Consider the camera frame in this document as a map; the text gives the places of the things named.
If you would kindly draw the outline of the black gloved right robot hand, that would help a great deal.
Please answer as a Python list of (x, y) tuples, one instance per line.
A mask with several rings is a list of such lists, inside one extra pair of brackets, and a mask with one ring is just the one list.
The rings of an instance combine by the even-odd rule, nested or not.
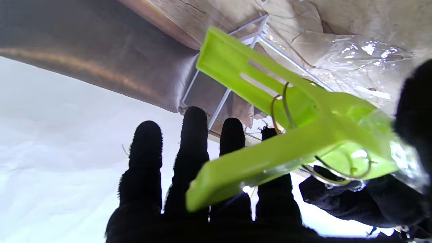
[[(256, 220), (251, 217), (247, 194), (232, 203), (226, 200), (189, 213), (185, 196), (190, 182), (209, 160), (207, 136), (206, 113), (199, 107), (189, 107), (183, 118), (172, 185), (163, 205), (161, 129), (151, 120), (136, 128), (129, 167), (119, 183), (120, 204), (106, 228), (108, 243), (404, 243), (414, 239), (431, 242), (431, 217), (408, 226), (409, 238), (319, 236), (303, 225), (290, 175), (258, 186)], [(425, 198), (431, 205), (431, 190)]]

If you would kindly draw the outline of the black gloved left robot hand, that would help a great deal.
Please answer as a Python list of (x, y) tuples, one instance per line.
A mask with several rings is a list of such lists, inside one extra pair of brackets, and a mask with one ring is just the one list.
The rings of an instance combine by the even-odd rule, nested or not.
[(425, 196), (392, 175), (371, 179), (356, 192), (354, 184), (329, 189), (310, 176), (299, 184), (299, 190), (305, 203), (333, 217), (377, 228), (418, 225), (431, 217)]

